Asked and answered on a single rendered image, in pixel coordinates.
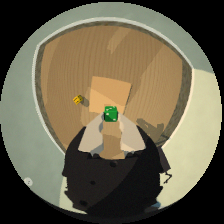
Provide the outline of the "yellow die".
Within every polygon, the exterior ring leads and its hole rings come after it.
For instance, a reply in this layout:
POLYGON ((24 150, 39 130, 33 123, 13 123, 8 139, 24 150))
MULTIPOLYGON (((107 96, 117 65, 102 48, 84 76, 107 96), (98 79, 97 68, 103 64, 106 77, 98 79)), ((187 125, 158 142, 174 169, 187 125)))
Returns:
POLYGON ((81 97, 80 95, 78 95, 78 96, 76 96, 73 100, 74 100, 74 102, 75 102, 76 104, 78 104, 78 103, 81 102, 83 99, 82 99, 82 97, 81 97))

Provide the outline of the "tan flat mat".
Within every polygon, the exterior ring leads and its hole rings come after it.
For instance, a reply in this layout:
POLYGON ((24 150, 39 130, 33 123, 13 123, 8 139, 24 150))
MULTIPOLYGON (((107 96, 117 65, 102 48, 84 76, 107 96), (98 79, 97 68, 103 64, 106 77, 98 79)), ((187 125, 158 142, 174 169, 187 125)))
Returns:
POLYGON ((92 77, 89 112, 102 113, 105 106, 116 106, 123 114, 131 84, 104 77, 92 77))

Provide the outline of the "green die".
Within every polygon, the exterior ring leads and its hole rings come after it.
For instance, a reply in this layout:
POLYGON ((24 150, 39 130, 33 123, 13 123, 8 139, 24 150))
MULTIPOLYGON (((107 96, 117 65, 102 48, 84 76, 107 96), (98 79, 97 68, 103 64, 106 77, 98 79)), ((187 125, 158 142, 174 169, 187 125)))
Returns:
POLYGON ((116 106, 105 106, 105 122, 116 122, 117 112, 118 111, 116 106))

